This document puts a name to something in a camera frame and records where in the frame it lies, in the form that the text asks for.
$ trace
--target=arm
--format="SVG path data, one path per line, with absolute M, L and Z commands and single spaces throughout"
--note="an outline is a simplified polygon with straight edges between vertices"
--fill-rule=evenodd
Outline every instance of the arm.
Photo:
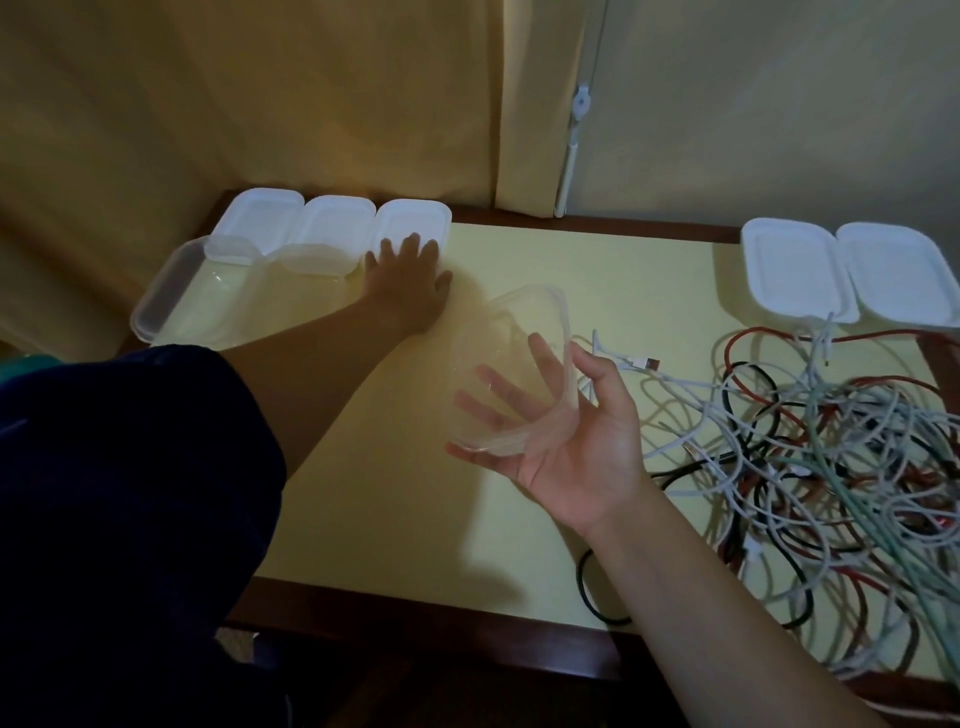
M 691 724 L 883 725 L 786 634 L 653 484 L 619 372 L 572 346 L 599 406 L 580 399 L 569 442 L 532 457 L 447 450 L 517 480 L 587 540 Z M 551 373 L 542 373 L 549 384 Z M 496 394 L 523 396 L 516 388 Z
M 367 253 L 359 301 L 223 352 L 279 442 L 288 477 L 376 365 L 443 313 L 453 276 L 449 271 L 437 276 L 436 241 L 420 252 L 419 246 L 413 234 L 395 255 L 390 241 L 382 241 L 379 263 Z

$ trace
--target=plastic container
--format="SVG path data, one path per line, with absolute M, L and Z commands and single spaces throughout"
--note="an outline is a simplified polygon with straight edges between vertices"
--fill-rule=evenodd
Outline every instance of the plastic container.
M 369 248 L 376 205 L 363 197 L 323 195 L 306 204 L 280 262 L 292 273 L 342 277 Z
M 236 236 L 208 235 L 173 251 L 131 314 L 136 337 L 151 344 L 168 329 L 167 342 L 211 347 L 229 338 L 265 267 L 250 245 Z M 192 306 L 191 300 L 203 304 Z
M 875 314 L 900 324 L 960 327 L 960 286 L 922 232 L 848 223 L 836 237 L 860 300 Z
M 491 302 L 454 339 L 450 439 L 493 455 L 566 442 L 579 422 L 563 291 L 527 286 Z
M 860 309 L 842 249 L 810 223 L 758 217 L 740 232 L 750 293 L 766 310 L 790 318 L 852 324 Z
M 301 210 L 299 192 L 255 187 L 233 198 L 211 235 L 246 237 L 262 255 L 270 255 L 287 241 Z
M 436 200 L 391 200 L 376 212 L 373 219 L 370 250 L 374 255 L 380 255 L 380 241 L 388 238 L 396 252 L 404 238 L 417 232 L 421 245 L 436 240 L 442 255 L 452 220 L 450 208 Z

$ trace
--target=hand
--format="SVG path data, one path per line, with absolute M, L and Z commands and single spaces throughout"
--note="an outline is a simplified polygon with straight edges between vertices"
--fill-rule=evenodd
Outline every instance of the hand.
M 424 333 L 436 323 L 446 307 L 453 274 L 437 275 L 440 247 L 430 240 L 420 247 L 420 236 L 413 233 L 394 255 L 390 240 L 380 241 L 380 260 L 372 252 L 364 258 L 366 275 L 363 297 L 383 303 L 404 336 Z
M 563 388 L 563 365 L 538 334 L 530 336 L 529 345 L 540 374 L 557 394 L 558 383 L 560 389 Z M 487 452 L 469 452 L 453 443 L 447 443 L 446 451 L 524 486 L 553 518 L 589 541 L 590 531 L 598 523 L 644 488 L 654 486 L 643 467 L 636 405 L 616 365 L 609 359 L 588 354 L 576 344 L 571 343 L 570 349 L 577 369 L 593 380 L 599 401 L 599 406 L 594 406 L 580 395 L 580 423 L 570 440 L 533 455 L 496 457 Z M 543 407 L 489 368 L 481 367 L 480 375 L 491 391 L 521 417 L 524 411 L 531 411 L 529 407 Z M 489 423 L 497 417 L 497 413 L 476 400 L 462 402 L 461 406 Z M 492 414 L 485 417 L 480 408 Z M 506 427 L 513 423 L 502 415 L 498 421 Z

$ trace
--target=teal object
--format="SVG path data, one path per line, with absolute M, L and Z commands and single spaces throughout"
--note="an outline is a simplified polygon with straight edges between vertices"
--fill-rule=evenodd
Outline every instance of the teal object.
M 15 376 L 37 372 L 41 369 L 50 369 L 62 364 L 55 356 L 45 353 L 32 353 L 17 359 L 0 362 L 0 384 L 10 381 Z

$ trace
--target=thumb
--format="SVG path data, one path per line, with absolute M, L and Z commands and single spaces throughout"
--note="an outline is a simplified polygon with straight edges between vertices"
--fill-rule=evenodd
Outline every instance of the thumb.
M 450 295 L 450 283 L 453 281 L 452 271 L 443 271 L 437 276 L 437 281 L 433 284 L 440 296 L 440 302 L 446 304 L 446 299 Z
M 610 359 L 594 356 L 584 351 L 579 344 L 570 344 L 573 364 L 593 381 L 600 409 L 617 420 L 636 417 L 636 403 L 623 383 L 623 377 Z

